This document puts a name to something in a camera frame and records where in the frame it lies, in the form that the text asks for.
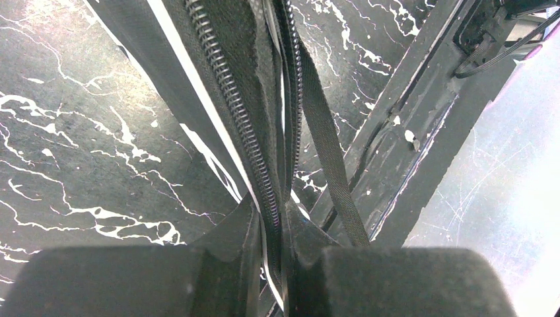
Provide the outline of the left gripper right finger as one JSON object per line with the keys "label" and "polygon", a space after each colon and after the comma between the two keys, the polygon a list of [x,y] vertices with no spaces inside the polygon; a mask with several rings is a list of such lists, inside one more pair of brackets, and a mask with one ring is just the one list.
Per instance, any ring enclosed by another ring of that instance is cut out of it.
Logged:
{"label": "left gripper right finger", "polygon": [[286,316],[514,316],[490,263],[464,248],[340,246],[283,212]]}

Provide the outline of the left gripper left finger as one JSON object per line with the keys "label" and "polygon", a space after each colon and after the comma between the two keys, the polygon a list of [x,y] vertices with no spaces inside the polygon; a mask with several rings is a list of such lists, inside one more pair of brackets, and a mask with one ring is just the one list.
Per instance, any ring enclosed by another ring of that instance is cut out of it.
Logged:
{"label": "left gripper left finger", "polygon": [[2,316],[255,316],[260,218],[251,197],[186,246],[43,250],[22,269]]}

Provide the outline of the black racket bag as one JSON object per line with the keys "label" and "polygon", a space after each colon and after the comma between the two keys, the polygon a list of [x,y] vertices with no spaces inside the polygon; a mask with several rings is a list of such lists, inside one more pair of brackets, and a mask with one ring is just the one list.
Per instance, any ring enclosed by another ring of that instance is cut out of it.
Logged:
{"label": "black racket bag", "polygon": [[[87,1],[87,7],[238,202],[211,232],[184,248],[188,311],[255,313],[259,273],[288,316],[368,311],[366,297],[353,286],[360,274],[344,270],[367,249],[367,233],[291,3]],[[348,248],[291,197],[303,122]]]}

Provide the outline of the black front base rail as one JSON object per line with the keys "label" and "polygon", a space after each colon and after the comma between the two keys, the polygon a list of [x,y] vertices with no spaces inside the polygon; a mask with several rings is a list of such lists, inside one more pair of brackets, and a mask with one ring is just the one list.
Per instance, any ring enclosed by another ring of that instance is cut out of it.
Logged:
{"label": "black front base rail", "polygon": [[297,1],[300,36],[333,116],[371,242],[401,246],[469,132],[512,73],[472,77],[455,37],[492,1]]}

